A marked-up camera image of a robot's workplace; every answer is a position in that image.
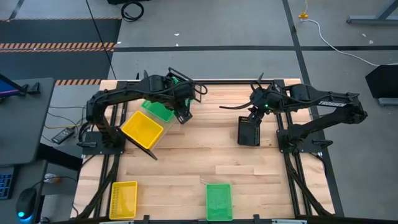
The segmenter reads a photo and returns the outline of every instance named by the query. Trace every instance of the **monitor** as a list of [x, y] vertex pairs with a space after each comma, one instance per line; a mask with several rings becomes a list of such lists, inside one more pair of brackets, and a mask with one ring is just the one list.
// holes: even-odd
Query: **monitor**
[[27, 93], [27, 91], [23, 87], [0, 74], [0, 98], [24, 93]]

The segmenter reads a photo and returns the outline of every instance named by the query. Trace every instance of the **table leg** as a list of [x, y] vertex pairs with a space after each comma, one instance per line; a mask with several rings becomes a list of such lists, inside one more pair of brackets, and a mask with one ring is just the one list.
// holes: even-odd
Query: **table leg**
[[54, 147], [40, 143], [39, 151], [37, 153], [38, 159], [45, 159], [49, 163], [60, 165], [71, 170], [79, 171], [81, 168], [82, 159], [71, 156], [67, 153], [61, 152]]
[[398, 24], [398, 16], [390, 16], [398, 8], [398, 0], [391, 0], [375, 16], [349, 16], [347, 23]]

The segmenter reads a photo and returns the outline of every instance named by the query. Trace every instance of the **yellow plug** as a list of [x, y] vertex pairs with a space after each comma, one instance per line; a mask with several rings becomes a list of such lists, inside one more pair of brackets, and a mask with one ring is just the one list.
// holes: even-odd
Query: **yellow plug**
[[306, 14], [304, 11], [301, 12], [300, 15], [298, 15], [299, 19], [308, 19], [308, 14]]

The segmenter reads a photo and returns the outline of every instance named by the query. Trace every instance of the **keyboard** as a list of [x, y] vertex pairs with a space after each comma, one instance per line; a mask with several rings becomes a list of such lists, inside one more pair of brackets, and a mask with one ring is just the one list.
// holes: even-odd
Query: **keyboard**
[[14, 176], [14, 166], [0, 167], [0, 200], [10, 199]]

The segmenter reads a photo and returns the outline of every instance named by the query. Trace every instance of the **black basket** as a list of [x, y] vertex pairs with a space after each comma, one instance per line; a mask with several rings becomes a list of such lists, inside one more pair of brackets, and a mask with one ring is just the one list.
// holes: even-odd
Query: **black basket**
[[255, 127], [250, 124], [248, 117], [239, 117], [238, 144], [243, 146], [260, 146], [260, 126]]

